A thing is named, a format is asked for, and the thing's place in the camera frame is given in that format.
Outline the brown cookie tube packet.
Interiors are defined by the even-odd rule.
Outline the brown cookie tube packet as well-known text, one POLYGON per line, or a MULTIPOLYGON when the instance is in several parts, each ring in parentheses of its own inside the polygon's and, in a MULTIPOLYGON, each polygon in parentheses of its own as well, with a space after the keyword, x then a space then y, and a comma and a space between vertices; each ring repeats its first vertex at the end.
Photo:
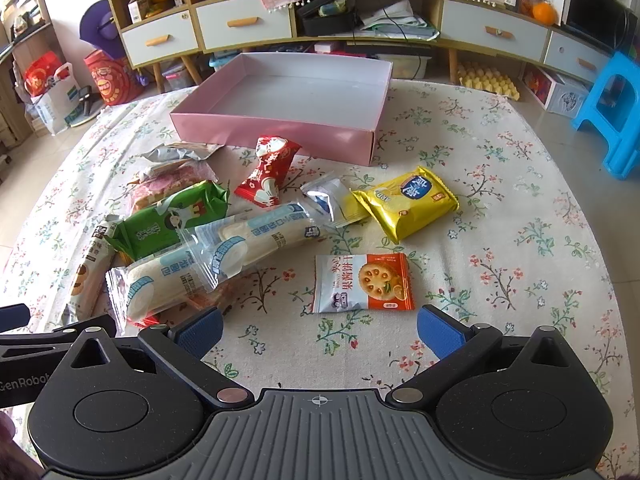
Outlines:
POLYGON ((94 228, 82 250, 70 298, 62 315, 64 325, 112 313, 105 275, 111 269, 116 254, 108 238, 114 235, 117 222, 119 218, 114 214, 106 216, 94 228))

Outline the pink wafer packet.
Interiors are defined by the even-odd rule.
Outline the pink wafer packet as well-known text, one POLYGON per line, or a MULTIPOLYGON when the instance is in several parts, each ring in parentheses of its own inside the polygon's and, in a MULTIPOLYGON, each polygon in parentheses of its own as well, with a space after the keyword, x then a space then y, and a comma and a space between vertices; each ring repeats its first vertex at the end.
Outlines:
POLYGON ((130 194, 131 211, 152 206, 166 197, 202 181, 217 182, 214 170, 207 162, 180 162, 163 167, 160 172, 138 182, 130 194))

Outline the orange jam biscuit packet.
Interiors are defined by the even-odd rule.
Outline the orange jam biscuit packet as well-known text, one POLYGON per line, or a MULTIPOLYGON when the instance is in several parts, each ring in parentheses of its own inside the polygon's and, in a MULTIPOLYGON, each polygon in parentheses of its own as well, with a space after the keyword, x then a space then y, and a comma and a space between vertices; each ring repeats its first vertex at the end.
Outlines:
POLYGON ((314 313, 413 309, 408 259, 401 252, 314 260, 314 313))

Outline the white blue bread packet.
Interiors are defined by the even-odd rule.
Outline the white blue bread packet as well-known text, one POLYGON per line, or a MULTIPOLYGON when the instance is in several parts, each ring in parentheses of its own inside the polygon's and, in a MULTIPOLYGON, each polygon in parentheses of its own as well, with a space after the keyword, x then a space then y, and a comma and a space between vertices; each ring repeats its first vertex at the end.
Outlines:
POLYGON ((182 229, 198 276, 212 292, 281 249, 318 240, 331 217, 309 200, 246 212, 182 229))
POLYGON ((203 282, 192 250, 181 245, 130 266, 114 266, 105 283, 119 335, 154 324, 174 307, 203 310, 220 301, 203 282))

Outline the silver foil packet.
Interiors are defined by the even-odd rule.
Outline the silver foil packet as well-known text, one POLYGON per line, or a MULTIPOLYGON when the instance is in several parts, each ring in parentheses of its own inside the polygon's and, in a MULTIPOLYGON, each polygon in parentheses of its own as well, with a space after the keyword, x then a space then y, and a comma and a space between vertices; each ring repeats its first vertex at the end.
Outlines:
POLYGON ((224 144, 176 142, 160 144, 138 156, 137 178, 149 180, 172 171, 187 162, 206 162, 210 156, 224 147, 224 144))

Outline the orange fruit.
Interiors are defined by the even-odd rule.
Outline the orange fruit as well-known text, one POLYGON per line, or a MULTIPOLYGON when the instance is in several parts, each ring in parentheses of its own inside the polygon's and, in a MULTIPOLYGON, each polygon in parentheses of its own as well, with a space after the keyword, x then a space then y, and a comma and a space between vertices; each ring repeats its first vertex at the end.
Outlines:
POLYGON ((558 12, 551 3, 539 1, 530 9, 533 19, 544 26, 552 26, 558 21, 558 12))

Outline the purple hat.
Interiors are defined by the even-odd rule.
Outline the purple hat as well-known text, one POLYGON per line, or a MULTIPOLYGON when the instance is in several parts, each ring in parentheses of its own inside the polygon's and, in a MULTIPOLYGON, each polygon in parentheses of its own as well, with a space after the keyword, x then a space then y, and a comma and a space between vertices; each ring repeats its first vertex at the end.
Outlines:
POLYGON ((80 20, 79 38, 114 60, 126 56, 108 0, 97 1, 88 7, 80 20))

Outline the red candy packet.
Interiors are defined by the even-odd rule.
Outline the red candy packet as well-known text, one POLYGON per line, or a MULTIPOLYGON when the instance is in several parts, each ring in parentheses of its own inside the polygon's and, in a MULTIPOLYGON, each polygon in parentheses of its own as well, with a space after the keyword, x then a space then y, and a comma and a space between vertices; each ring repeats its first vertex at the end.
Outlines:
POLYGON ((280 136, 261 136, 256 144, 257 166, 234 194, 266 208, 280 204, 280 187, 300 145, 280 136))

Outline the wooden white TV cabinet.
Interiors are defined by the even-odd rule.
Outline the wooden white TV cabinet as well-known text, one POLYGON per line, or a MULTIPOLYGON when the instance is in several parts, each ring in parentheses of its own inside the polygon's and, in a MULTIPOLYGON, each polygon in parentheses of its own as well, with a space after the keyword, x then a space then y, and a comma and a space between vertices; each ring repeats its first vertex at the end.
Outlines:
POLYGON ((303 0, 268 10, 262 0, 107 0, 134 68, 195 53, 304 41, 343 41, 405 54, 447 50, 449 69, 461 52, 504 56, 596 81, 610 55, 556 27, 480 0, 347 0, 342 14, 303 16, 303 0))

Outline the red gift bag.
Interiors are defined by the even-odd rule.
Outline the red gift bag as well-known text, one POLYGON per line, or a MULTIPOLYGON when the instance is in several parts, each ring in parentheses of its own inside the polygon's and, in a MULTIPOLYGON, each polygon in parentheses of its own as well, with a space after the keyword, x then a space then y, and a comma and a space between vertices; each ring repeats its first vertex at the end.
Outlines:
POLYGON ((102 50, 94 50, 84 58, 91 77, 107 106, 136 100, 143 91, 128 58, 111 58, 102 50))

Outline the yellow egg tray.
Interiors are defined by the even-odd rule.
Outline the yellow egg tray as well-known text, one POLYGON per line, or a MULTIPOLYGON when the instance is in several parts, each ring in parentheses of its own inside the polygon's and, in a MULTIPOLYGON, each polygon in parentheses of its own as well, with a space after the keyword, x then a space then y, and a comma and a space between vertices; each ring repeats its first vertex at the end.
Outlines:
POLYGON ((497 67, 479 62, 462 62, 457 67, 457 77, 458 83, 465 88, 482 90, 513 101, 521 99, 513 80, 497 67))

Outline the yellow chip packet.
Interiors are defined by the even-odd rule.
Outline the yellow chip packet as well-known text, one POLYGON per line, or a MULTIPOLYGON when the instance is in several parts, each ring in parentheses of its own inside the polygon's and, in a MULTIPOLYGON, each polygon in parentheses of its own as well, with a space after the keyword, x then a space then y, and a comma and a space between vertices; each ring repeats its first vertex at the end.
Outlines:
POLYGON ((394 244, 460 207, 444 181, 422 166, 373 188, 353 190, 352 196, 394 244))

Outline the white yellow small packet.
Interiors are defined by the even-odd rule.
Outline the white yellow small packet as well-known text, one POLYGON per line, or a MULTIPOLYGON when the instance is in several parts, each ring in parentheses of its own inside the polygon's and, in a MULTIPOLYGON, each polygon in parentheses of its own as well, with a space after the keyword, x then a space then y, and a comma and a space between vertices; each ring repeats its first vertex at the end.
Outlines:
POLYGON ((330 217, 330 225, 334 228, 344 228, 369 217, 350 189, 333 172, 303 184, 300 190, 330 217))

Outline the blue plastic stool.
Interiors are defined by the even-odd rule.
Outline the blue plastic stool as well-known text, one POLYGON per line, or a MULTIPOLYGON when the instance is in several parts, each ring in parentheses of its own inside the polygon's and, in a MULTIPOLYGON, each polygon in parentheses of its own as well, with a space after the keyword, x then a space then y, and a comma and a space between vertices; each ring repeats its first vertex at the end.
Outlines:
POLYGON ((639 166, 639 65, 616 52, 591 88, 572 127, 588 122, 608 144, 606 171, 626 180, 639 166))

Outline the green snack packet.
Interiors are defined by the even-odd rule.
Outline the green snack packet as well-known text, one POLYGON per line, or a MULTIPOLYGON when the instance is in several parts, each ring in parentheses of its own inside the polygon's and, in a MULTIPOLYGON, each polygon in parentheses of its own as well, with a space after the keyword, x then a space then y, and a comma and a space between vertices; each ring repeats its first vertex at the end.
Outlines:
POLYGON ((180 242, 178 232, 226 216, 229 189, 202 181, 115 223, 107 235, 116 252, 137 261, 180 242))

